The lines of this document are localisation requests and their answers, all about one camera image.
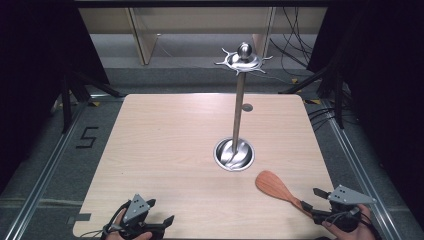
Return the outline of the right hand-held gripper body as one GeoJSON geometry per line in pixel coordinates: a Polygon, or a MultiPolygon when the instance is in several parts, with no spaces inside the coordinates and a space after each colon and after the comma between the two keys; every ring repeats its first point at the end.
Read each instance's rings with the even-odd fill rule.
{"type": "Polygon", "coordinates": [[[374,204],[376,199],[363,193],[339,185],[332,192],[328,192],[326,200],[330,203],[330,211],[313,209],[312,219],[320,225],[323,221],[329,222],[344,232],[355,230],[361,220],[359,204],[374,204]]]}

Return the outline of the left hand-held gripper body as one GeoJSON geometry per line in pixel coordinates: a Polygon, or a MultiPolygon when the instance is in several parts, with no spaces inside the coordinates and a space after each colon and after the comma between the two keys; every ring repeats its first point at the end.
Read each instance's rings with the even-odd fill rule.
{"type": "Polygon", "coordinates": [[[162,239],[165,232],[163,224],[148,224],[146,218],[152,207],[139,194],[135,194],[120,222],[120,236],[124,239],[134,239],[137,236],[151,232],[152,239],[162,239]]]}

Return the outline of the wooden spatula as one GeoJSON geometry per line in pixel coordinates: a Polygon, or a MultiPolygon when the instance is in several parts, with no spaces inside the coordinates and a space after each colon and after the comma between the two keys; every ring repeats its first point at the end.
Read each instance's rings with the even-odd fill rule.
{"type": "Polygon", "coordinates": [[[312,217],[310,213],[303,209],[301,201],[289,191],[283,181],[273,172],[261,171],[255,179],[255,186],[264,194],[289,202],[306,216],[312,217]]]}

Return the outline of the steel utensil rack stand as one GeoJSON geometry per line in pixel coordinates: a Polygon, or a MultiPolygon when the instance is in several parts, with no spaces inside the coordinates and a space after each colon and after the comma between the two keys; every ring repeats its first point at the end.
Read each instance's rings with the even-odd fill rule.
{"type": "Polygon", "coordinates": [[[242,42],[235,52],[225,49],[224,60],[219,65],[225,65],[236,72],[237,86],[233,119],[232,136],[222,139],[214,148],[215,162],[226,171],[243,171],[248,169],[254,162],[255,151],[253,146],[240,137],[241,119],[244,105],[246,75],[258,71],[264,73],[262,65],[270,57],[261,58],[253,53],[249,43],[242,42]]]}

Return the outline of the person's left hand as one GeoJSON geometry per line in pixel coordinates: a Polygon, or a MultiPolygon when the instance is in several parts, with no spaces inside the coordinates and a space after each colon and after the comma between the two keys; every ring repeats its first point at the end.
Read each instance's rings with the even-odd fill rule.
{"type": "MultiPolygon", "coordinates": [[[[114,224],[119,225],[122,217],[124,216],[125,211],[126,211],[126,208],[124,208],[123,210],[120,211],[120,213],[118,214],[118,216],[114,220],[114,224]]],[[[151,232],[145,232],[145,233],[137,236],[136,238],[134,238],[132,240],[149,240],[150,238],[152,238],[152,236],[153,236],[153,234],[151,232]]],[[[125,239],[122,238],[118,232],[112,232],[112,233],[109,233],[106,236],[105,240],[125,240],[125,239]]]]}

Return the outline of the person's right hand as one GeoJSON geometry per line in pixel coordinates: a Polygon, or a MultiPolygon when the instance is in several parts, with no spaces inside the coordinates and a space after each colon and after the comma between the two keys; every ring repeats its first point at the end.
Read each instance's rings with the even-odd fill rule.
{"type": "Polygon", "coordinates": [[[371,212],[363,204],[359,204],[358,208],[361,211],[361,222],[357,228],[351,232],[344,232],[337,226],[323,221],[322,226],[335,236],[334,240],[376,240],[373,232],[369,228],[371,224],[371,212]]]}

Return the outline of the black tripod stand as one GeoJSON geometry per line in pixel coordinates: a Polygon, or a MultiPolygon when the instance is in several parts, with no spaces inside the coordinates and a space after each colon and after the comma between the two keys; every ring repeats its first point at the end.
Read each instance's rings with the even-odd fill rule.
{"type": "Polygon", "coordinates": [[[307,77],[300,84],[295,84],[288,90],[282,91],[282,94],[294,94],[313,82],[321,79],[317,93],[320,98],[326,98],[331,93],[334,94],[335,119],[340,129],[344,128],[342,120],[342,102],[343,102],[343,76],[336,67],[327,66],[313,75],[307,77]]]}
{"type": "Polygon", "coordinates": [[[114,90],[108,84],[95,81],[81,72],[70,71],[65,74],[61,80],[63,133],[66,133],[70,129],[73,122],[70,93],[75,96],[78,102],[87,102],[91,98],[91,95],[89,94],[86,85],[91,85],[115,98],[125,97],[124,93],[114,90]]]}

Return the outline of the metal floor rail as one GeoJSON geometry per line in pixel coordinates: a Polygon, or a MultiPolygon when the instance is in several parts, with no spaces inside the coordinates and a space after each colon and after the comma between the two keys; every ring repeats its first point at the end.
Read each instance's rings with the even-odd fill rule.
{"type": "Polygon", "coordinates": [[[345,130],[339,127],[339,124],[336,121],[336,115],[329,112],[328,121],[362,189],[362,192],[376,199],[376,202],[371,205],[371,209],[381,228],[382,235],[386,240],[400,240],[400,234],[394,225],[391,214],[386,208],[383,199],[372,184],[371,178],[367,174],[364,165],[354,150],[345,130]]]}
{"type": "Polygon", "coordinates": [[[86,108],[85,104],[73,107],[73,122],[67,131],[62,130],[61,110],[47,119],[34,146],[0,193],[0,240],[76,240],[73,220],[82,197],[69,193],[69,179],[61,178],[59,170],[65,165],[65,151],[86,108]]]}

